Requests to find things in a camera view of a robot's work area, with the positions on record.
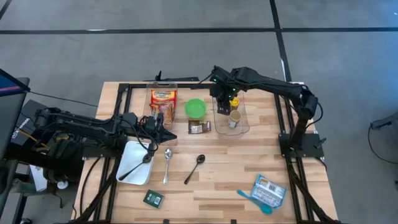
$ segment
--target clear plastic container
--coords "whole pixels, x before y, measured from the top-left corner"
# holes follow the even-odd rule
[[[217,100],[213,98],[213,108],[214,108],[214,123],[217,133],[222,136],[234,136],[237,137],[250,130],[250,125],[248,123],[248,117],[246,115],[246,109],[244,107],[244,96],[243,91],[238,93],[239,106],[236,110],[241,113],[241,119],[235,128],[230,128],[228,126],[229,116],[217,113]]]
[[[147,84],[147,93],[146,93],[146,100],[145,100],[145,106],[144,106],[144,112],[143,115],[145,116],[153,116],[155,115],[155,113],[153,113],[152,107],[151,107],[151,98],[152,98],[152,90],[157,91],[157,92],[167,92],[167,91],[176,91],[176,95],[175,95],[175,106],[177,106],[177,84],[175,82],[152,82],[152,83],[148,83]],[[169,111],[166,113],[170,113],[170,114],[165,114],[165,119],[163,122],[163,126],[168,129],[171,130],[173,129],[173,125],[174,125],[174,117],[175,117],[175,108],[173,111]],[[167,116],[171,116],[172,117],[172,122],[168,123],[167,122]]]

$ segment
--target small yellow bottle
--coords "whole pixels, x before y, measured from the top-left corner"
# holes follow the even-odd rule
[[[231,104],[231,111],[236,110],[239,106],[239,98],[234,97],[233,100],[230,100],[229,103]]]

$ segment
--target cup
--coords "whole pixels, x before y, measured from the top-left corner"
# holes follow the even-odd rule
[[[230,128],[236,128],[236,125],[238,125],[241,118],[242,118],[241,112],[239,112],[238,110],[232,110],[231,113],[229,114],[228,126]]]

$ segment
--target wooden table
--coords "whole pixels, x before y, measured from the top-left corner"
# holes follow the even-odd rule
[[[118,85],[118,82],[104,83],[97,118],[106,119],[112,116]],[[145,88],[133,90],[129,111],[140,117],[144,111],[145,98]],[[295,223],[286,163],[280,155],[277,140],[280,128],[274,95],[262,90],[249,90],[244,94],[250,130],[239,139],[220,139],[214,128],[210,133],[188,135],[188,120],[183,106],[191,98],[201,98],[206,102],[204,120],[214,124],[213,110],[216,108],[213,108],[209,90],[178,89],[172,130],[178,140],[162,143],[159,147],[148,184],[118,183],[112,223],[160,223],[165,218],[170,219],[171,223],[229,223],[231,219],[237,219],[238,223]],[[282,111],[284,121],[287,122],[284,103]],[[166,165],[164,151],[170,146],[174,154],[169,165],[169,184],[163,185]],[[198,166],[190,183],[185,185],[183,181],[195,166],[195,159],[199,154],[206,155],[206,161]],[[83,168],[75,202],[78,211],[81,186],[94,160],[87,160]],[[83,198],[84,208],[97,194],[103,161],[104,159],[97,163],[88,178]],[[326,214],[337,219],[324,166],[312,158],[304,158],[303,163],[311,194]],[[236,193],[237,189],[241,189],[249,194],[258,174],[288,189],[283,206],[274,210],[272,215],[264,215],[252,202]],[[165,196],[160,209],[142,201],[148,189]],[[300,193],[299,197],[302,216],[306,219],[305,205]],[[105,217],[107,203],[108,194],[103,201],[102,219]]]

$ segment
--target computer screen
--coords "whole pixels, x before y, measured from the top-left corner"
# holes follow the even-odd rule
[[[0,96],[8,96],[30,91],[30,88],[0,69]]]

